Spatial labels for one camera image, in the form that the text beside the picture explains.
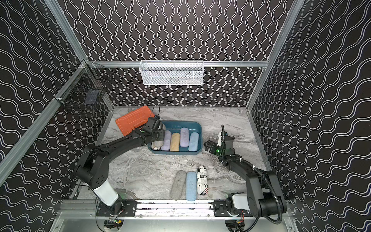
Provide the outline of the light blue glasses case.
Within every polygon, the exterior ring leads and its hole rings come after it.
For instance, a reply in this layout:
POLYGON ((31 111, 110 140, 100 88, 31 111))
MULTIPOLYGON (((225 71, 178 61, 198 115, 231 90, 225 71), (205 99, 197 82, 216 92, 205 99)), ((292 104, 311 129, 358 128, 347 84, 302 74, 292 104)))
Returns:
POLYGON ((196 152, 198 151, 198 146, 199 146, 199 134, 197 132, 193 132, 189 138, 188 151, 196 152))

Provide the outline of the lavender glasses case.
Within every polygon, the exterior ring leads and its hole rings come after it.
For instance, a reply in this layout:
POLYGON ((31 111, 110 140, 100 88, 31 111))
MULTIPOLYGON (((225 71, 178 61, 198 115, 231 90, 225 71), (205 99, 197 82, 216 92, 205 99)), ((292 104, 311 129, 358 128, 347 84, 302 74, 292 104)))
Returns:
POLYGON ((164 136, 163 145, 162 145, 162 147, 161 147, 161 150, 162 150, 162 151, 169 151, 169 150, 170 150, 170 146, 171 146, 171 137, 172 137, 172 133, 171 133, 169 130, 166 130, 166 131, 165 131, 165 136, 164 136))

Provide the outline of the purple glasses case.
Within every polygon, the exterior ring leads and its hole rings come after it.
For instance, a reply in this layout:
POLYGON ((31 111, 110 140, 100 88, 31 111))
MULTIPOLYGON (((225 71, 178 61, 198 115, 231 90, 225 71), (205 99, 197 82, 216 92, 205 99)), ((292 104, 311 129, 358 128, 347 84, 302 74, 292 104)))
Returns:
POLYGON ((186 127, 180 130, 180 147, 187 148, 189 146, 189 129, 186 127))

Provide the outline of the tan fabric glasses case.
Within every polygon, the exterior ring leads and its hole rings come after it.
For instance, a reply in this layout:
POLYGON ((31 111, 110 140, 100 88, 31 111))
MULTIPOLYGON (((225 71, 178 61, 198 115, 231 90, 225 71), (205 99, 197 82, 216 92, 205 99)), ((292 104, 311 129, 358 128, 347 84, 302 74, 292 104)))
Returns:
POLYGON ((170 151, 178 152, 180 148, 180 133, 175 132, 171 136, 170 151))

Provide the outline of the newspaper print glasses case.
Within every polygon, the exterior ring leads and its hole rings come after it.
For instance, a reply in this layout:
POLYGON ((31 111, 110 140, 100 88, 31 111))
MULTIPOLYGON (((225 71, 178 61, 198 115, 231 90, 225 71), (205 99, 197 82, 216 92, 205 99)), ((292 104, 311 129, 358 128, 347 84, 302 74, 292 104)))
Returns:
POLYGON ((197 169, 197 193, 199 195, 207 195, 208 193, 208 175, 204 166, 199 166, 197 169))

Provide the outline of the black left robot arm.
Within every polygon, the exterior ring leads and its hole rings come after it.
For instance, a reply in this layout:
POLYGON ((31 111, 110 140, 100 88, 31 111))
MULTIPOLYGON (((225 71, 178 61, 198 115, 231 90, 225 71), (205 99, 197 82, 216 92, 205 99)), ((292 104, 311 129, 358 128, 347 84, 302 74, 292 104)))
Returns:
POLYGON ((88 184, 107 207, 119 204, 119 195, 108 182, 111 161, 132 149, 155 141, 164 141, 165 129, 160 116, 150 117, 146 124, 110 143, 92 146, 81 155, 75 167, 76 176, 88 184))

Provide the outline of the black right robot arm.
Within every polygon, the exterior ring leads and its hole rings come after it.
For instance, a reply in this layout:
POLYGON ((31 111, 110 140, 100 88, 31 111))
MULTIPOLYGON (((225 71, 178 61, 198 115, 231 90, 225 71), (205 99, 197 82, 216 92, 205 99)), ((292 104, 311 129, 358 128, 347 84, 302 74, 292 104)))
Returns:
POLYGON ((276 174, 264 171, 236 154, 233 141, 233 136, 222 133, 220 145, 209 140, 204 143, 204 149, 216 155, 221 165, 246 182, 248 211, 255 218, 265 218, 273 224, 280 224, 287 211, 287 203, 276 174))

